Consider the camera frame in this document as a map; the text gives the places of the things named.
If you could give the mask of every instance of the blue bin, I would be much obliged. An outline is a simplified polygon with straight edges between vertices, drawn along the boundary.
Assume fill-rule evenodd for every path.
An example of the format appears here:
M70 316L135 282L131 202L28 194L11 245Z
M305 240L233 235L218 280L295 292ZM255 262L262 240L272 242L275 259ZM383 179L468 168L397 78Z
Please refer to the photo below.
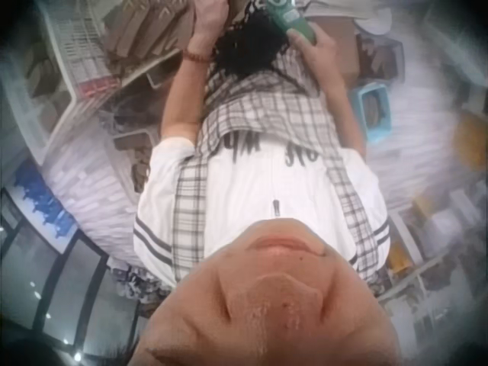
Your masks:
M376 93L379 101L379 118L374 126L368 125L364 112L364 97L368 93ZM388 100L388 89L385 85L372 82L351 90L348 96L352 109L361 125L364 137L369 143L377 143L391 133L390 102Z

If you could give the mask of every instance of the mouth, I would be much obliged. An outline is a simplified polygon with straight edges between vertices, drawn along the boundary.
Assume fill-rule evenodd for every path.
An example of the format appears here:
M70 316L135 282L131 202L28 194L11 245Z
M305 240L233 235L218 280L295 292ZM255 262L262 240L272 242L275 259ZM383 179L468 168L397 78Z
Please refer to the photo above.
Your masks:
M312 250L305 242L290 238L289 236L266 236L256 240L250 247L250 250L274 250L279 249L279 252L306 252L311 255L319 257L325 257L325 248L322 252L318 253Z

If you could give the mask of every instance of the beaded bracelet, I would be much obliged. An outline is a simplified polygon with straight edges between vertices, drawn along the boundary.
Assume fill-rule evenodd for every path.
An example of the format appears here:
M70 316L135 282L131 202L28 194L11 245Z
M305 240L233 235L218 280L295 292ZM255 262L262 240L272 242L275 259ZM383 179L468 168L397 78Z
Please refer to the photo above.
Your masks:
M182 50L183 58L189 59L195 63L211 63L212 58L209 56L197 55L196 53L191 53L188 50Z

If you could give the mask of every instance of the floor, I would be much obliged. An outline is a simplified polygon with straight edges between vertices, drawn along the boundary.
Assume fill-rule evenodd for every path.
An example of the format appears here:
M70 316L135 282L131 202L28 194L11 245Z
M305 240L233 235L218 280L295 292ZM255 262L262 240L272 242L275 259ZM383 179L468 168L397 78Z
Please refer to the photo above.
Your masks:
M403 42L406 82L390 93L391 136L368 148L368 164L380 178L390 209L424 191L447 191L477 176L459 163L451 147L458 123L454 89L417 21L408 12L393 13L390 36ZM115 151L96 118L48 158L43 176L86 235L115 258L140 264L132 250L136 203L124 189L130 162Z

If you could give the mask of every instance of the hand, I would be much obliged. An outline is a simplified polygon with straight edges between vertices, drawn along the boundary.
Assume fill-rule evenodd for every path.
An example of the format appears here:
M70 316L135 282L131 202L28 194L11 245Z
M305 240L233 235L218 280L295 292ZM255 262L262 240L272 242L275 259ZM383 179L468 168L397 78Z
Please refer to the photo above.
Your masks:
M229 16L229 2L228 0L191 1L195 4L197 20L188 49L203 56L210 55Z
M290 43L305 59L310 71L324 91L344 88L344 79L337 63L336 42L315 23L310 23L316 36L316 46L295 29L287 32Z

